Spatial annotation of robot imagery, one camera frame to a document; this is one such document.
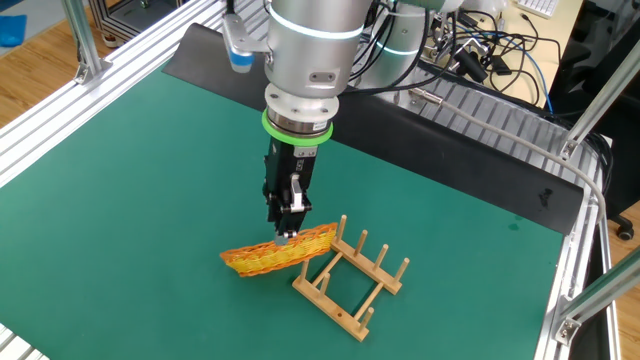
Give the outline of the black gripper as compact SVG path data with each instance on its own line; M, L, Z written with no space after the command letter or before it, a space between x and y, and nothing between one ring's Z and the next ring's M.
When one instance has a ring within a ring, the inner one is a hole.
M318 153L317 146L295 146L270 138L263 194L267 221L277 224L275 244L286 245L300 232L306 213L312 209L306 193Z

